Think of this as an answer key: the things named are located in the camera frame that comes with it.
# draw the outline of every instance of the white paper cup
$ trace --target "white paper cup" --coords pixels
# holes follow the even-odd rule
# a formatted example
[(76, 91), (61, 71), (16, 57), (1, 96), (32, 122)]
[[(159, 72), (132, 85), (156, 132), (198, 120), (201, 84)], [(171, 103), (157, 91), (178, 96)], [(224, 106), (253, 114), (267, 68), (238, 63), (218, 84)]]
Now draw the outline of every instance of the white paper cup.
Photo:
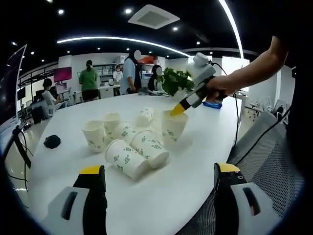
[(105, 153), (106, 161), (136, 180), (149, 170), (147, 160), (124, 140), (112, 141)]
[(164, 149), (162, 144), (151, 133), (151, 131), (141, 131), (131, 143), (140, 155), (148, 160), (151, 168), (158, 168), (168, 159), (169, 153)]
[(122, 122), (113, 131), (113, 139), (123, 139), (127, 144), (133, 141), (133, 138), (137, 134), (137, 131), (133, 129), (130, 122)]
[(92, 152), (100, 153), (105, 150), (105, 134), (102, 121), (89, 121), (82, 131)]
[(103, 125), (108, 137), (113, 140), (113, 131), (121, 123), (121, 117), (119, 113), (107, 114), (103, 117)]
[(140, 111), (136, 120), (136, 125), (141, 127), (147, 127), (151, 124), (155, 115), (155, 109), (146, 107)]
[(170, 116), (171, 111), (164, 111), (162, 118), (162, 138), (164, 143), (175, 143), (182, 135), (188, 116), (181, 114)]

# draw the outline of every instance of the pink screen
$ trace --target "pink screen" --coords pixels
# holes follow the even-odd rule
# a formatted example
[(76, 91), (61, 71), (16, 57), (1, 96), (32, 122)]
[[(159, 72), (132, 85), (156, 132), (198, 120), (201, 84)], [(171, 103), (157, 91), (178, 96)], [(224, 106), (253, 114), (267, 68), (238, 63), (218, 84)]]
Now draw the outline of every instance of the pink screen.
[(54, 70), (54, 82), (61, 82), (72, 79), (72, 67), (60, 68)]

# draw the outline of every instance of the potted plant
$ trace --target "potted plant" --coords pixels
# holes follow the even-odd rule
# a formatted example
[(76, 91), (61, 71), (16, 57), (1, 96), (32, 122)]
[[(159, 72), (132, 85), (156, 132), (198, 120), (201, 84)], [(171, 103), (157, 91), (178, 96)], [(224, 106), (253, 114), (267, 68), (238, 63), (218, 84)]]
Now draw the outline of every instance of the potted plant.
[(195, 86), (195, 83), (189, 80), (188, 76), (190, 76), (188, 72), (166, 68), (163, 75), (160, 76), (160, 82), (166, 93), (172, 96), (175, 101), (181, 101), (185, 98), (186, 92), (191, 92)]

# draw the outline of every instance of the green shirt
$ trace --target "green shirt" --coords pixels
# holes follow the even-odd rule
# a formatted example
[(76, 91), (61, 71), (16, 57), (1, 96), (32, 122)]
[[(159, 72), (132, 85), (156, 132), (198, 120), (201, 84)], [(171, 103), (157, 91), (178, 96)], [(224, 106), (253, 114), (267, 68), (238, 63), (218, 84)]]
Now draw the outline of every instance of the green shirt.
[(79, 76), (79, 84), (82, 84), (82, 91), (97, 90), (97, 72), (94, 69), (90, 71), (83, 70)]

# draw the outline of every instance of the ceiling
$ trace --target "ceiling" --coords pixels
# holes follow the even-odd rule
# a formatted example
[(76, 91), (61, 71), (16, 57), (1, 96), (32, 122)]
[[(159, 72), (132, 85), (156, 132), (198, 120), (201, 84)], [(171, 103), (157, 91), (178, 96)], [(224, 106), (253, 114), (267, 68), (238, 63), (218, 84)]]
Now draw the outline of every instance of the ceiling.
[[(238, 27), (243, 49), (262, 53), (271, 41), (267, 28), (268, 4), (264, 1), (226, 1)], [(127, 23), (128, 19), (147, 4), (160, 7), (180, 17), (180, 20), (154, 30)], [(125, 9), (132, 13), (125, 14)], [(19, 47), (28, 44), (22, 70), (26, 72), (45, 63), (57, 61), (58, 57), (70, 54), (97, 52), (127, 52), (126, 48), (139, 49), (142, 54), (170, 58), (183, 57), (155, 46), (115, 40), (88, 40), (57, 44), (60, 39), (81, 36), (117, 36), (140, 39), (172, 47), (178, 50), (195, 47), (238, 48), (231, 24), (218, 0), (163, 1), (163, 0), (47, 0), (6, 2), (6, 10), (0, 15), (2, 37), (0, 39), (0, 66)], [(214, 52), (216, 56), (240, 56), (239, 53)], [(292, 56), (286, 64), (293, 67)]]

